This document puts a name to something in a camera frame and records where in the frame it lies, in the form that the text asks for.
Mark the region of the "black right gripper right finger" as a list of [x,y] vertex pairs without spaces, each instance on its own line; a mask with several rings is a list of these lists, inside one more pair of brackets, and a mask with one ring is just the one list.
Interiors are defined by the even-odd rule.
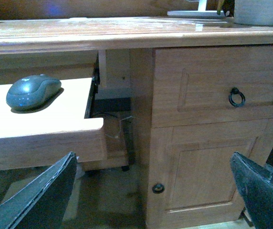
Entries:
[[234,152],[230,166],[237,190],[257,229],[273,229],[273,173]]

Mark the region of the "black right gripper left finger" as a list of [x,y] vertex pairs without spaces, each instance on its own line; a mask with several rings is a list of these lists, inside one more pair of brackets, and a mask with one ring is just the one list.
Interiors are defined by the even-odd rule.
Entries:
[[72,194],[77,170],[68,153],[0,205],[0,229],[58,229]]

